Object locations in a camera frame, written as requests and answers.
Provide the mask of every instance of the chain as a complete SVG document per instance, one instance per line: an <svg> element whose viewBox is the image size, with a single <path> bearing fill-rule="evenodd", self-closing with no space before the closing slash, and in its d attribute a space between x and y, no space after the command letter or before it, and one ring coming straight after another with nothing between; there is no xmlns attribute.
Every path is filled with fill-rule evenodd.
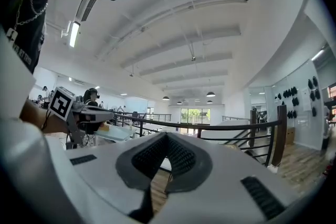
<svg viewBox="0 0 336 224"><path fill-rule="evenodd" d="M38 16L42 15L46 11L47 6L48 6L48 3L46 3L44 8L40 12L36 12L36 10L34 9L33 0L30 0L30 7L31 7L33 13L35 14L35 16L33 18L28 19L28 20L19 22L18 20L19 20L19 17L20 17L20 9L21 9L22 3L23 3L23 0L21 0L21 3L19 5L19 8L18 8L17 13L16 13L16 22L15 22L14 30L16 30L18 25L29 24L30 22L35 20Z"/></svg>

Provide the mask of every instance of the white table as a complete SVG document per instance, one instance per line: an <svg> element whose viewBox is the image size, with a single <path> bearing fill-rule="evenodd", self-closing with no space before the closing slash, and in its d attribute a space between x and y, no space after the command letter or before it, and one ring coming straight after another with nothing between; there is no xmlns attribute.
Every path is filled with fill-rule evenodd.
<svg viewBox="0 0 336 224"><path fill-rule="evenodd" d="M135 134L135 129L128 129L124 127L119 127L119 126L114 126L110 125L110 130L108 131L102 131L102 130L97 130L94 132L96 136L108 139L108 140L113 140L115 142L121 142L127 140L129 137L133 137Z"/></svg>

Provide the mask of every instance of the necklace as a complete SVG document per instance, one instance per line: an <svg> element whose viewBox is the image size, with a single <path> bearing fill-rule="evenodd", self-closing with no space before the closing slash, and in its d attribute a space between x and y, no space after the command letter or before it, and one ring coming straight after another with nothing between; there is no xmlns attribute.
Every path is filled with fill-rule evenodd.
<svg viewBox="0 0 336 224"><path fill-rule="evenodd" d="M37 17L39 17L40 15L42 15L46 11L46 9L47 9L48 3L46 3L46 5L44 6L43 9L41 9L41 11L37 12L34 9L33 0L29 0L29 1L30 1L31 10L35 14L35 16L33 18L28 19L28 20L24 20L22 22L19 22L20 10L21 10L21 6L22 6L22 3L23 3L23 0L20 0L19 8L17 9L17 12L16 12L15 26L14 26L14 28L8 29L7 34L6 34L8 40L9 40L9 43L12 44L12 45L14 44L15 39L17 38L17 35L18 35L18 32L16 31L17 26L18 25L29 24L30 22L32 22L33 20L35 20Z"/></svg>
<svg viewBox="0 0 336 224"><path fill-rule="evenodd" d="M44 8L41 9L40 12L37 12L34 9L33 0L30 0L30 7L31 7L31 10L33 11L33 13L35 14L35 16L32 17L32 18L30 18L30 19L28 19L28 20L24 20L22 22L19 22L20 9L21 9L22 3L23 3L23 0L21 0L19 8L18 8L17 13L16 13L16 21L15 21L14 31L16 31L16 28L17 28L18 25L29 24L30 22L32 22L33 20L35 20L37 17L39 17L40 15L42 15L46 11L47 6L48 6L48 3L46 3L46 5L44 6Z"/></svg>

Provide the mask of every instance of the fluorescent light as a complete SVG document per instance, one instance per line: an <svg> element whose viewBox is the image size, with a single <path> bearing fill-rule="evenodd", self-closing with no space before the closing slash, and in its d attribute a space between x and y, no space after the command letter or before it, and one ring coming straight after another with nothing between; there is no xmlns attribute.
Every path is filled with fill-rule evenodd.
<svg viewBox="0 0 336 224"><path fill-rule="evenodd" d="M78 34L80 24L78 22L72 23L71 36L70 36L70 46L75 47L76 37Z"/></svg>
<svg viewBox="0 0 336 224"><path fill-rule="evenodd" d="M316 60L322 53L323 53L323 50L320 50L313 58L311 58L311 60L312 61Z"/></svg>

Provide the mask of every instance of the black metal railing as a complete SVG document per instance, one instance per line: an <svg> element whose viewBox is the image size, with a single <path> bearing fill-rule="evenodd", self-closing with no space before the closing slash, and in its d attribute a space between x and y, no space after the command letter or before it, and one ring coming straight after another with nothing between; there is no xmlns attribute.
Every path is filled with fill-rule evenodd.
<svg viewBox="0 0 336 224"><path fill-rule="evenodd" d="M251 111L251 123L252 124L232 125L232 126L222 126L222 125L218 125L218 126L197 125L195 126L191 124L183 124L183 123L178 124L178 123L171 123L171 122L160 122L160 121L148 120L145 117L135 118L135 117L128 116L125 114L118 114L118 116L115 116L115 118L113 119L113 124L120 125L121 123L122 126L132 125L136 128L139 128L139 132L136 132L136 134L138 134L139 136L145 135L144 130L148 132L159 132L158 130L153 130L153 129L148 129L148 128L143 127L144 123L151 123L151 124L167 126L167 127L174 127L174 128L197 129L198 138L203 139L203 140L208 140L208 141L216 141L216 142L225 141L224 144L235 145L240 150L245 151L252 158L261 162L263 165L268 166L270 162L271 154L272 154L273 145L274 145L274 136L275 136L276 127L278 127L278 132L277 132L277 141L276 141L273 159L275 159L275 162L278 163L279 160L281 160L282 158L282 154L283 154L284 146L285 146L285 140L286 140L286 130L287 130L286 112L287 112L286 106L281 105L278 107L278 120L277 121L256 124L255 123L255 119L256 119L255 111ZM268 128L268 127L271 128L270 134L255 136L256 129ZM205 138L205 137L202 137L203 130L207 130L207 131L242 130L242 132L240 132L238 135L236 135L233 138ZM262 138L265 138L267 140L266 144L255 146L255 140L259 140ZM255 149L259 149L263 147L268 147L267 153L264 153L264 154L255 153L254 151ZM264 156L266 156L266 160L258 159Z"/></svg>
<svg viewBox="0 0 336 224"><path fill-rule="evenodd" d="M232 121L232 120L248 120L250 121L250 119L246 119L246 118L237 118L237 117L231 117L231 116L222 116L223 121Z"/></svg>
<svg viewBox="0 0 336 224"><path fill-rule="evenodd" d="M132 122L132 124L138 125L139 120L146 119L151 121L159 121L159 122L170 122L171 121L171 114L147 114L147 113L129 113L129 112L115 112L114 119L116 121L117 126L124 126L126 123Z"/></svg>

